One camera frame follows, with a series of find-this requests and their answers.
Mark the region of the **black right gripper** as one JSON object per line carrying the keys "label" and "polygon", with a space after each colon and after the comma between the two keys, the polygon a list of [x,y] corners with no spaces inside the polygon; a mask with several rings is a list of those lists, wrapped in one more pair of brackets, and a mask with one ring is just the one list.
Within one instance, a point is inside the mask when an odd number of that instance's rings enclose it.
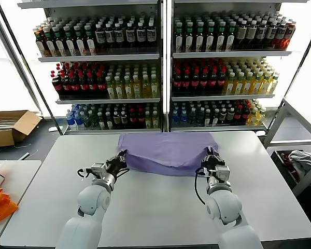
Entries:
{"label": "black right gripper", "polygon": [[205,158],[202,160],[202,170],[204,176],[220,176],[225,172],[225,161],[215,149],[207,148]]}

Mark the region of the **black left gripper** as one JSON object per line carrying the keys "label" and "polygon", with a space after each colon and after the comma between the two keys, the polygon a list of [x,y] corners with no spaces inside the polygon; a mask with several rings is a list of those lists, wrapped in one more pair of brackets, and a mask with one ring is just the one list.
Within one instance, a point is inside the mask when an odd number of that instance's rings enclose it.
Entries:
{"label": "black left gripper", "polygon": [[106,171],[115,179],[127,172],[126,151],[119,152],[115,157],[106,161]]}

